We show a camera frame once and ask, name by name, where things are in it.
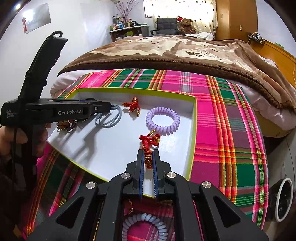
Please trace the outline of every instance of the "white round rim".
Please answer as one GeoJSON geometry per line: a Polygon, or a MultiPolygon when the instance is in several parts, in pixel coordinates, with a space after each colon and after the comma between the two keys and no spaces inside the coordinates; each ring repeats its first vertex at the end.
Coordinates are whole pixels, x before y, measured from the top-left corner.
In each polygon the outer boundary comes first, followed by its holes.
{"type": "Polygon", "coordinates": [[[288,215],[288,213],[290,211],[292,202],[293,202],[293,184],[292,184],[291,179],[287,177],[287,178],[285,178],[282,181],[281,186],[279,187],[278,196],[277,196],[277,199],[276,199],[276,210],[275,210],[275,213],[276,213],[276,221],[278,223],[281,222],[281,221],[283,221],[286,218],[286,216],[288,215]],[[284,186],[285,182],[289,182],[290,183],[291,197],[290,197],[290,203],[289,203],[289,206],[288,206],[288,209],[287,209],[285,215],[282,218],[279,218],[279,198],[281,196],[281,190],[283,189],[283,186],[284,186]]]}

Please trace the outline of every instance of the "brown blanket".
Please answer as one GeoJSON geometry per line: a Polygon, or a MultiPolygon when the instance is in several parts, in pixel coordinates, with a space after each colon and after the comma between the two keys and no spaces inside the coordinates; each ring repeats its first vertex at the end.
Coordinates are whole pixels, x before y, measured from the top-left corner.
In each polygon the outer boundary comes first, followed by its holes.
{"type": "Polygon", "coordinates": [[[177,70],[235,80],[258,91],[274,107],[296,113],[296,97],[284,75],[241,40],[128,37],[80,56],[59,74],[122,68],[177,70]]]}

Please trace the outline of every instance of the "black chair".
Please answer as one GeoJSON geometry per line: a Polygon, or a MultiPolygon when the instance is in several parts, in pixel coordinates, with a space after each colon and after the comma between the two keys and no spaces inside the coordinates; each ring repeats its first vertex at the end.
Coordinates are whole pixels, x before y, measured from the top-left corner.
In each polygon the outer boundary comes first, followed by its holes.
{"type": "Polygon", "coordinates": [[[153,35],[153,32],[156,31],[156,34],[163,35],[178,35],[178,25],[177,18],[158,18],[157,19],[157,29],[151,30],[150,33],[153,35]]]}

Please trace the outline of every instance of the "santa hat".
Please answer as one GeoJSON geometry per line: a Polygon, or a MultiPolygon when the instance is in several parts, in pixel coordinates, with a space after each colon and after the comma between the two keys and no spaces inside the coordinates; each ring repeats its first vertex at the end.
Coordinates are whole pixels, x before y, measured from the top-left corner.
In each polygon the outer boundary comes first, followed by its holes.
{"type": "Polygon", "coordinates": [[[178,16],[177,23],[180,23],[182,21],[182,19],[183,19],[182,17],[178,16]]]}

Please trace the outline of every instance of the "purple spiral hair tie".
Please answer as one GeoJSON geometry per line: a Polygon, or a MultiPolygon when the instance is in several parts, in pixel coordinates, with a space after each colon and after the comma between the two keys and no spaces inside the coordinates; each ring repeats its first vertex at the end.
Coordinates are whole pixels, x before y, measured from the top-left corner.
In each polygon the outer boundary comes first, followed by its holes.
{"type": "Polygon", "coordinates": [[[156,130],[158,133],[169,133],[171,131],[176,130],[179,127],[180,124],[180,116],[178,113],[170,108],[167,107],[156,107],[148,111],[146,115],[146,125],[150,130],[156,130]],[[158,126],[154,124],[152,121],[153,116],[157,114],[168,114],[171,116],[174,120],[174,122],[169,126],[158,126]]]}

